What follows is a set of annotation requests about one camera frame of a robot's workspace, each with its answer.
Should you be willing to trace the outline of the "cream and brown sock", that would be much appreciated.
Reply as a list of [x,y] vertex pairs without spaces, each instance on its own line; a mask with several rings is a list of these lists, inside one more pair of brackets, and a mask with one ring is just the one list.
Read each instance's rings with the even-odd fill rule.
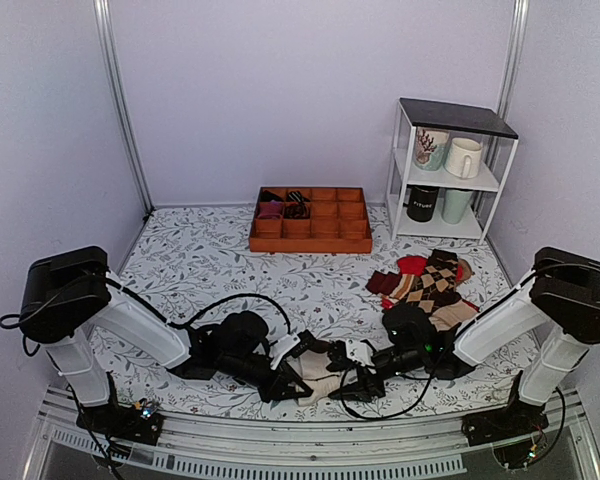
[[326,398],[340,386],[342,371],[331,372],[327,366],[331,363],[328,350],[331,342],[318,341],[319,352],[307,350],[297,359],[289,361],[290,366],[299,374],[304,383],[313,391],[309,397],[297,399],[299,407],[308,407]]

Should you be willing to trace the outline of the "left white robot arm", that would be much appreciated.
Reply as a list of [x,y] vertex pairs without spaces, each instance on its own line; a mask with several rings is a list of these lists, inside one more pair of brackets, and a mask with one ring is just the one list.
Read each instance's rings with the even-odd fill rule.
[[216,373],[254,386],[268,403],[310,397],[312,389],[287,363],[301,354],[307,333],[287,333],[269,342],[269,329],[251,311],[222,322],[195,326],[169,322],[124,286],[109,269],[107,253],[88,246],[43,258],[28,270],[21,310],[0,319],[40,344],[67,379],[91,419],[108,434],[128,426],[126,408],[114,400],[115,385],[95,360],[84,332],[105,329],[152,357],[183,380],[209,380]]

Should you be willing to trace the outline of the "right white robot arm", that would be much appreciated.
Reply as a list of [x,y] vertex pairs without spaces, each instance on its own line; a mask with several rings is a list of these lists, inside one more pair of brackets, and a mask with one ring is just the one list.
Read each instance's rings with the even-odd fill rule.
[[330,398],[370,402],[385,395],[386,379],[424,368],[430,378],[452,380],[473,371],[500,347],[549,323],[552,330],[538,356],[514,380],[497,427],[517,436],[532,424],[554,389],[589,349],[600,344],[600,262],[553,247],[536,252],[534,264],[501,300],[472,318],[437,330],[437,309],[423,301],[401,301],[382,323],[392,347],[367,365],[354,364],[356,379]]

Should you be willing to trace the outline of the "brown argyle sock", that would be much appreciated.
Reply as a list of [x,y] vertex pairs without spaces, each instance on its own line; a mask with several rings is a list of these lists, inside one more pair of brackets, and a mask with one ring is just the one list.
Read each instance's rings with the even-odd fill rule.
[[435,249],[428,258],[402,257],[397,266],[397,282],[381,288],[384,311],[402,303],[419,307],[437,331],[449,330],[477,314],[478,308],[458,292],[458,286],[472,277],[473,269],[455,253]]

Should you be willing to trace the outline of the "red sock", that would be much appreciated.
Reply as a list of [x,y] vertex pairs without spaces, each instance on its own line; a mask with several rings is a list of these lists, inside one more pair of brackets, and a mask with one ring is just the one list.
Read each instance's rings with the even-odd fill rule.
[[421,308],[432,314],[437,309],[457,301],[461,296],[456,287],[459,258],[455,253],[434,250],[428,258],[406,256],[397,261],[399,273],[419,277],[417,284],[401,300],[384,295],[381,308],[389,310],[399,303]]

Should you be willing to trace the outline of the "wooden compartment tray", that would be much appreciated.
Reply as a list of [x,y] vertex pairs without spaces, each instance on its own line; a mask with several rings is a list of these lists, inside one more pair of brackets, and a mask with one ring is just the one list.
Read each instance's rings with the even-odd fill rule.
[[[310,200],[308,219],[257,219],[259,195],[269,190],[286,200],[299,190]],[[372,230],[363,190],[359,187],[262,187],[251,229],[249,248],[258,253],[369,254]]]

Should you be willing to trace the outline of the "magenta rolled sock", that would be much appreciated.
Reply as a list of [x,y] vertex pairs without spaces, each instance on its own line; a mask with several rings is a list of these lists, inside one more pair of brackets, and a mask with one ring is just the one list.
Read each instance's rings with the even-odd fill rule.
[[285,203],[280,201],[260,202],[257,209],[257,219],[280,219],[284,214]]

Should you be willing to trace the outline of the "black mug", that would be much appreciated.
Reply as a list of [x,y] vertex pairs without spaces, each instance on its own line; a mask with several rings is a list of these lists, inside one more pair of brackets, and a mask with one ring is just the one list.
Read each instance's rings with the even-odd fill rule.
[[433,217],[438,195],[438,187],[412,186],[407,203],[407,216],[416,222],[429,222]]

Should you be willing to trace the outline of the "dark rolled sock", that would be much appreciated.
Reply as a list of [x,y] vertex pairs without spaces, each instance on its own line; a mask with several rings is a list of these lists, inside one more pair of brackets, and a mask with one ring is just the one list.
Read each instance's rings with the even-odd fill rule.
[[269,190],[263,190],[259,195],[260,202],[283,202],[284,199]]

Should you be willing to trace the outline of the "pale green cup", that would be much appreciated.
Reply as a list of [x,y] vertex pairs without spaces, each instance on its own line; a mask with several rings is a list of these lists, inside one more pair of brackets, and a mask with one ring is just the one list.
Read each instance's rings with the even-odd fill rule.
[[472,190],[446,189],[441,215],[442,220],[448,224],[458,224],[463,219],[472,196]]

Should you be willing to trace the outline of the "floral pattern mug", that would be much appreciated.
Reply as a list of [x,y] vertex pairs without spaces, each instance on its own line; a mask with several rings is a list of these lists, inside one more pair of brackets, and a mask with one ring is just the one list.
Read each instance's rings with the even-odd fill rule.
[[446,130],[418,127],[415,142],[415,166],[425,171],[439,170],[447,151],[449,136],[450,133]]

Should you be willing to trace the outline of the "white ceramic mug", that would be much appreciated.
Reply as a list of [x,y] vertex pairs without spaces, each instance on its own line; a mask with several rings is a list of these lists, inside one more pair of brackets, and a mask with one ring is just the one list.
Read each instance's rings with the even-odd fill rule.
[[445,170],[460,179],[479,175],[483,145],[473,139],[454,137],[444,163]]

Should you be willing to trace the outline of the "right aluminium corner post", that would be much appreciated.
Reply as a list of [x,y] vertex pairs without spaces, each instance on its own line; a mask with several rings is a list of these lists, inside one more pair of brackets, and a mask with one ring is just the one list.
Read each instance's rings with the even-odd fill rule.
[[529,0],[515,0],[509,42],[505,59],[504,76],[502,79],[497,114],[506,119],[510,110],[516,77],[524,48],[526,26],[529,14]]

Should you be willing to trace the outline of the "aluminium corner post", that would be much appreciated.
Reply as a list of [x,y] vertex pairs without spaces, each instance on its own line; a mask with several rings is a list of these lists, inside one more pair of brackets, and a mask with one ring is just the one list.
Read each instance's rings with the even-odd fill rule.
[[510,110],[516,77],[524,48],[526,26],[529,14],[529,0],[515,0],[509,42],[505,59],[504,76],[502,79],[497,114],[506,119]]
[[104,60],[105,72],[112,94],[114,111],[120,129],[123,147],[129,162],[132,180],[141,201],[144,215],[148,217],[155,209],[149,185],[133,131],[131,115],[125,98],[124,86],[111,19],[110,2],[93,2],[96,27]]

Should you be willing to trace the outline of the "left aluminium corner post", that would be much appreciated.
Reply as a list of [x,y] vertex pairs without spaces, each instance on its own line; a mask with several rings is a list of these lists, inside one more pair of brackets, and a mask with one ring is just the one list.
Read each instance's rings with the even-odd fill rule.
[[120,129],[123,147],[129,162],[132,180],[141,201],[144,215],[148,217],[155,209],[149,185],[133,131],[131,115],[125,98],[124,86],[111,19],[110,2],[93,2],[96,27],[104,60],[105,72],[112,94],[114,111]]

